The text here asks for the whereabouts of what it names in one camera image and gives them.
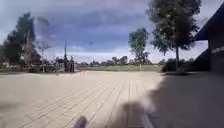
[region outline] ground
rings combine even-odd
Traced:
[[[222,78],[93,71],[0,75],[0,127],[72,128],[81,115],[88,128],[142,127],[130,107],[140,104],[156,128],[222,128]]]
[[[81,68],[83,70],[92,71],[139,71],[139,66],[137,65],[116,65],[116,66],[95,66]],[[161,71],[162,65],[142,65],[142,71]]]

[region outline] tree trunk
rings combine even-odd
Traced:
[[[176,46],[176,71],[179,66],[179,48]]]

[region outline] building wall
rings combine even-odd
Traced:
[[[209,40],[211,71],[224,74],[224,34],[216,34]]]

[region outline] leafy tree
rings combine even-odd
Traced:
[[[107,66],[107,62],[103,61],[103,62],[101,62],[100,65],[102,65],[102,66]]]
[[[129,64],[134,64],[135,63],[135,60],[133,60],[133,59],[131,59],[131,60],[129,60]]]
[[[165,65],[165,64],[166,64],[165,59],[160,60],[158,64],[159,64],[159,65]]]
[[[86,63],[86,62],[81,62],[80,63],[80,67],[88,67],[88,66],[89,66],[89,64]]]
[[[149,53],[148,52],[144,52],[142,60],[143,60],[143,64],[152,64],[152,62],[148,59],[149,57]]]
[[[117,62],[118,62],[117,57],[112,57],[112,60],[113,60],[113,62],[114,62],[114,65],[117,65]]]
[[[194,46],[193,33],[198,26],[194,15],[200,12],[201,0],[152,0],[147,11],[156,25],[153,31],[155,48],[164,54],[176,52],[179,63],[179,48],[188,50]]]
[[[21,56],[27,63],[32,63],[32,57],[38,56],[32,44],[35,40],[33,20],[30,13],[19,17],[15,30],[3,42],[4,57],[10,64],[20,64]]]
[[[128,57],[127,56],[123,56],[120,58],[120,63],[121,65],[125,65],[128,63]]]
[[[114,65],[114,62],[112,60],[107,60],[107,66],[112,66]]]
[[[188,62],[189,62],[189,63],[193,63],[193,62],[194,62],[194,58],[190,58],[190,59],[188,60]]]
[[[4,53],[3,53],[3,47],[0,45],[0,66],[5,61]]]
[[[64,59],[61,59],[59,57],[56,57],[55,62],[61,64],[61,63],[64,63]]]
[[[144,53],[146,42],[148,40],[149,33],[145,28],[139,28],[137,31],[130,33],[129,35],[129,45],[131,47],[131,52],[135,54],[135,59],[138,61],[140,70],[141,64],[144,63],[145,57],[148,54]]]
[[[42,64],[46,64],[46,65],[49,65],[49,64],[50,64],[50,62],[49,62],[47,59],[43,59],[43,60],[41,61],[41,63],[42,63]]]
[[[93,60],[93,62],[90,63],[90,66],[96,66],[96,65],[100,65],[100,63],[98,61]]]

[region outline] cloud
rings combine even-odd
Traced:
[[[103,61],[123,55],[133,58],[129,52],[128,34],[139,27],[146,27],[148,32],[152,32],[155,27],[146,15],[148,2],[149,0],[0,0],[0,43],[14,29],[17,18],[30,11],[33,16],[43,16],[50,22],[49,43],[53,48],[46,52],[46,58],[63,56],[65,41],[68,42],[69,54],[76,56],[79,61]],[[196,16],[200,27],[221,3],[222,0],[202,0],[201,13]],[[207,43],[199,42],[190,51],[180,51],[180,56],[196,57],[206,48]],[[146,50],[151,53],[149,58],[153,62],[175,56],[174,52],[163,56],[152,46]]]

